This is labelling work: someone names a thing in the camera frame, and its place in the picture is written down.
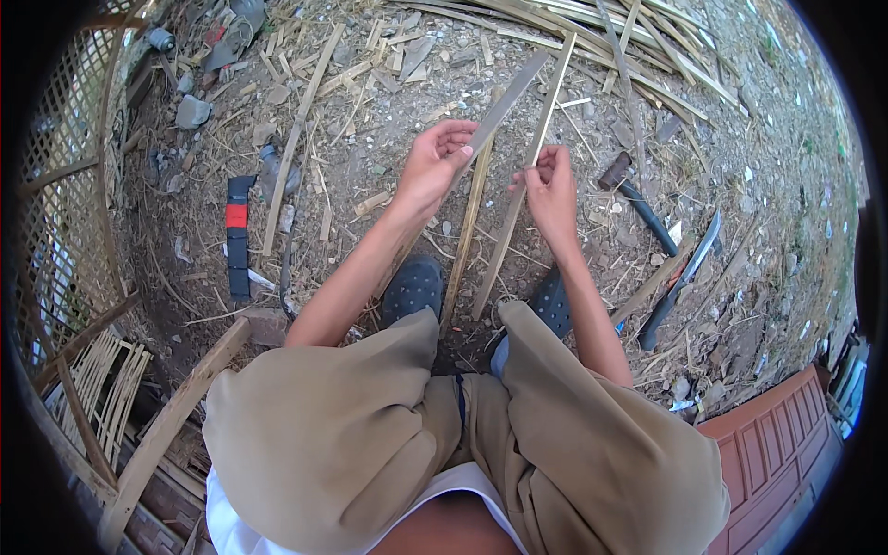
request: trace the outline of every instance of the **leg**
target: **leg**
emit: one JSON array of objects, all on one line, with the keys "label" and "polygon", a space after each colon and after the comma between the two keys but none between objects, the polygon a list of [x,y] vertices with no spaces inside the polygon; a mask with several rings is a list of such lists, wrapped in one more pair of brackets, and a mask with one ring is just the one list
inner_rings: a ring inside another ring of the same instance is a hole
[{"label": "leg", "polygon": [[453,378],[429,378],[437,340],[424,309],[354,345],[275,349],[219,375],[203,434],[244,522],[298,552],[384,532],[459,441]]},{"label": "leg", "polygon": [[528,549],[703,552],[730,510],[715,442],[592,375],[524,303],[500,314],[504,389],[468,380],[468,441]]}]

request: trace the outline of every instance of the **red door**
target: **red door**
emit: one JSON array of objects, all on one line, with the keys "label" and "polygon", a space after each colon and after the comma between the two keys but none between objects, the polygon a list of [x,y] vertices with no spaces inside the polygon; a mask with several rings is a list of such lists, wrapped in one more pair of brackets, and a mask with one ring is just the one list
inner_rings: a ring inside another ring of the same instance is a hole
[{"label": "red door", "polygon": [[710,555],[758,550],[807,488],[820,496],[841,453],[814,366],[697,429],[718,442],[731,496]]}]

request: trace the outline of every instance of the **hand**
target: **hand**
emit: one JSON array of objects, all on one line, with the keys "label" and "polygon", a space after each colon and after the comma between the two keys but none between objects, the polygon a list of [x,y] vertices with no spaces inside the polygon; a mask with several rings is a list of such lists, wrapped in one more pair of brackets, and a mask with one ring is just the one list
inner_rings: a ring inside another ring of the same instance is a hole
[{"label": "hand", "polygon": [[475,122],[444,120],[416,137],[388,210],[416,225],[428,223],[453,176],[472,158],[465,144],[476,129]]},{"label": "hand", "polygon": [[563,145],[548,145],[540,151],[535,168],[525,168],[512,179],[527,183],[527,206],[536,228],[549,243],[556,260],[579,252],[576,238],[576,179],[570,169],[570,154]]}]

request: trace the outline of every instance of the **forearm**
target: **forearm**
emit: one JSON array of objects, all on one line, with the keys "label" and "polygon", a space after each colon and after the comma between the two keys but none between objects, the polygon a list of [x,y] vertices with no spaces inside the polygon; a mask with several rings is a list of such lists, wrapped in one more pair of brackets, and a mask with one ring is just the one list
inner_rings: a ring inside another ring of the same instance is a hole
[{"label": "forearm", "polygon": [[563,250],[564,253],[556,253],[555,258],[567,290],[580,362],[617,385],[632,387],[626,353],[614,332],[614,325],[589,274],[579,245]]},{"label": "forearm", "polygon": [[391,266],[398,248],[408,240],[414,228],[413,222],[390,210],[384,212],[302,308],[289,329],[284,346],[339,345]]}]

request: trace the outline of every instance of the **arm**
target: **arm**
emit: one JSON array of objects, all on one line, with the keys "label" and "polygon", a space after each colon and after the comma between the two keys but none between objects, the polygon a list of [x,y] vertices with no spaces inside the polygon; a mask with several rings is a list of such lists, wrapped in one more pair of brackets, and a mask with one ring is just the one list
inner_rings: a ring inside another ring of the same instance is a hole
[{"label": "arm", "polygon": [[472,122],[447,120],[416,137],[392,203],[302,308],[284,346],[339,345],[398,248],[438,210],[450,180],[472,155],[465,143],[477,127]]},{"label": "arm", "polygon": [[580,362],[617,385],[632,387],[626,353],[580,251],[576,180],[567,147],[545,147],[537,167],[524,170],[524,179],[536,227],[549,243],[564,278]]}]

